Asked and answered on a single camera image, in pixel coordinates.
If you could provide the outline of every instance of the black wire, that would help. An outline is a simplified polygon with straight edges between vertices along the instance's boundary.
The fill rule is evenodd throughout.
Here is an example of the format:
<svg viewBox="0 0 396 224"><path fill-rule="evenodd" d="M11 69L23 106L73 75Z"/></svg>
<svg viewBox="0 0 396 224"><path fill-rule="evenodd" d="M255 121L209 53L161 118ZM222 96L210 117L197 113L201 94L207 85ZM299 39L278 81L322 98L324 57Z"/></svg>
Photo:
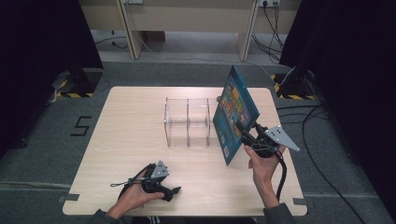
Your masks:
<svg viewBox="0 0 396 224"><path fill-rule="evenodd" d="M279 45L281 45L281 46L283 47L283 43L282 43L282 41L280 40L279 35L278 35L276 29L274 28L273 24L271 23L271 20L270 20L270 18L268 17L267 11L265 10L266 7L264 7L263 9L264 9L264 15L265 15L265 17L267 18L268 22L270 23L271 30L273 31L273 38L279 43Z"/></svg>
<svg viewBox="0 0 396 224"><path fill-rule="evenodd" d="M125 47L122 47L122 46L118 45L116 42L112 42L111 44L114 45L114 46L119 47L120 49L126 49L126 48L128 48L128 45L125 46Z"/></svg>
<svg viewBox="0 0 396 224"><path fill-rule="evenodd" d="M252 37L253 37L254 41L256 42L257 46L259 46L259 48L260 48L262 51L264 51L265 53L268 54L268 56L270 57L270 60L271 60L271 61L272 61L271 57L274 58L274 59L276 59L277 61L279 61L279 58L278 58L274 53L271 52L271 48L270 48L270 47L267 47L267 46L265 46L262 42L260 42L260 41L257 39L257 36L252 35Z"/></svg>
<svg viewBox="0 0 396 224"><path fill-rule="evenodd" d="M143 168L141 171L139 171L139 173L137 173L136 176L134 176L133 178L128 179L128 181L125 181L125 182L119 183L119 184L110 184L110 187L111 187L111 188L114 188L114 187L118 187L118 186L120 186L120 185L124 185L124 184L128 184L128 183L130 183L131 186L132 186L132 184L136 181L136 179L137 179L141 174L143 174L143 172L145 172L148 168L149 168L149 165L147 165L145 168Z"/></svg>
<svg viewBox="0 0 396 224"><path fill-rule="evenodd" d="M257 45L259 45L259 47L263 47L264 49L269 49L270 47L265 46L262 42L260 42L260 40L257 38L257 36L255 34L252 35L253 39L255 40L255 42L257 43ZM277 49L272 49L272 51L276 51L278 53L281 53L282 51L277 50Z"/></svg>
<svg viewBox="0 0 396 224"><path fill-rule="evenodd" d="M323 118L323 117L320 117L320 116L318 116L318 114L322 114L322 113L326 113L326 111L321 111L321 112L318 112L317 114L315 114L315 115L312 115L311 116L311 118L317 118L317 119L328 119L328 118ZM282 117L286 117L286 116L294 116L294 115L307 115L307 114L285 114L285 115L279 115L279 117L280 118L282 118Z"/></svg>
<svg viewBox="0 0 396 224"><path fill-rule="evenodd" d="M280 110L280 109L291 109L291 108L315 107L315 106L320 106L320 105L292 105L292 106L279 107L279 108L277 108L276 110Z"/></svg>
<svg viewBox="0 0 396 224"><path fill-rule="evenodd" d="M291 121L291 122L282 122L282 124L301 124L302 121Z"/></svg>
<svg viewBox="0 0 396 224"><path fill-rule="evenodd" d="M277 200L279 201L280 193L282 192L283 185L285 184L285 180L286 180L286 175L288 173L288 167L286 166L285 161L283 161L282 154L279 155L279 154L277 154L278 152L279 151L276 151L275 155L277 156L277 159L279 160L280 164L282 165L282 177L280 178L279 186L277 187L277 191L276 191L276 197L277 197Z"/></svg>
<svg viewBox="0 0 396 224"><path fill-rule="evenodd" d="M113 37L106 38L106 39L103 39L101 41L95 42L95 44L100 44L100 43L105 42L105 41L107 41L109 39L121 39L121 38L126 38L126 37L125 36L113 36Z"/></svg>
<svg viewBox="0 0 396 224"><path fill-rule="evenodd" d="M279 3L275 2L275 30L276 30L276 36L277 36L277 43L279 43L279 46L281 49L283 49L283 42L279 37L279 31L277 30L277 23L279 22Z"/></svg>
<svg viewBox="0 0 396 224"><path fill-rule="evenodd" d="M302 133L303 133L303 142L304 142L304 147L306 148L306 152L308 153L309 159L312 161L312 163L314 164L315 168L318 170L319 174L323 177L323 179L329 184L329 186L341 197L341 199L346 203L347 206L349 206L349 208L352 210L352 212L356 215L356 217L359 219L359 221L361 223L364 223L363 219L361 218L361 216L358 214L358 212L355 210L355 208L352 206L352 204L349 203L349 201L344 197L344 195L330 182L330 180L321 172L321 170L319 169L317 163L315 162L314 158L311 155L311 151L309 150L309 147L306 143L306 139L305 139L305 124L306 121L308 120L308 118L311 116L311 114L318 108L320 108L321 105L316 106L315 108L313 108L308 115L305 117L304 121L303 121L303 126L302 126Z"/></svg>

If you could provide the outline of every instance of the hand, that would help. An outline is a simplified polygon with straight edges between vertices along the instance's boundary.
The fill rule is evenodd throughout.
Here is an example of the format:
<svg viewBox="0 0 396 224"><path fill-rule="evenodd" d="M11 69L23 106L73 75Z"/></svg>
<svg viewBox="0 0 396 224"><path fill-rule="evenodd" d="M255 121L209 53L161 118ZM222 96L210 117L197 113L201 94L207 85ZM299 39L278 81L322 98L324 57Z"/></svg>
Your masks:
<svg viewBox="0 0 396 224"><path fill-rule="evenodd" d="M114 204L106 214L110 217L114 217L115 219L119 219L126 212L141 207L151 200L161 199L163 197L164 194L161 192L146 193L142 189L141 184L135 183L125 190L116 204Z"/></svg>
<svg viewBox="0 0 396 224"><path fill-rule="evenodd" d="M283 153L285 151L285 147L281 146L278 150ZM251 147L248 146L245 146L245 151L250 157L248 168L253 169L253 182L262 197L264 207L271 208L278 206L279 200L275 195L271 182L274 171L279 163L278 158L276 155L273 155L270 158L261 158Z"/></svg>

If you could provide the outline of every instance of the book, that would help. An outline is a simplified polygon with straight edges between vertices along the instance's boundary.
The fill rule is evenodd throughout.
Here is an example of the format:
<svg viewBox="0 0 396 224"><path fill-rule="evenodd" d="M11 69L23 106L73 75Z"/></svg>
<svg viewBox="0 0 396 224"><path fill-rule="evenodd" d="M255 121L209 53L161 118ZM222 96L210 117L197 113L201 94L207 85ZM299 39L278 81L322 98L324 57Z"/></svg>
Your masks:
<svg viewBox="0 0 396 224"><path fill-rule="evenodd" d="M236 123L242 124L243 129L249 132L259 115L259 110L244 80L233 66L213 117L213 124L227 165L242 145L241 133Z"/></svg>

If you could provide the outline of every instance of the black curtain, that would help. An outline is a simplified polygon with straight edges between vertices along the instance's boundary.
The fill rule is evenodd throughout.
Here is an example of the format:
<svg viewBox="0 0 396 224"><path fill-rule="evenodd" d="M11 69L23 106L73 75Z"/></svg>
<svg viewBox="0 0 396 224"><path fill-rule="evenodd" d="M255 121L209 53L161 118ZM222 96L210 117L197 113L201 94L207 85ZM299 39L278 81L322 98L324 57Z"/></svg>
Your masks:
<svg viewBox="0 0 396 224"><path fill-rule="evenodd" d="M0 157L24 137L62 71L103 68L78 0L0 3Z"/></svg>
<svg viewBox="0 0 396 224"><path fill-rule="evenodd" d="M280 63L315 73L350 154L396 221L396 1L333 0L325 25L320 2L302 1Z"/></svg>

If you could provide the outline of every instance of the electrical outlet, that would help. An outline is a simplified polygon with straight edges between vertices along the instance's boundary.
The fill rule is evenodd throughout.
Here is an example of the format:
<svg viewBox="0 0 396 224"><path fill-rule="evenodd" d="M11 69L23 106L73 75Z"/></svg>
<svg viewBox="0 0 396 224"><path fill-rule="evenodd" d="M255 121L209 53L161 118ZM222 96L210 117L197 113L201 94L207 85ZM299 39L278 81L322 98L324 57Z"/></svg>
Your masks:
<svg viewBox="0 0 396 224"><path fill-rule="evenodd" d="M260 7L262 7L264 1L267 2L267 7L275 7L276 3L279 6L280 0L260 0Z"/></svg>

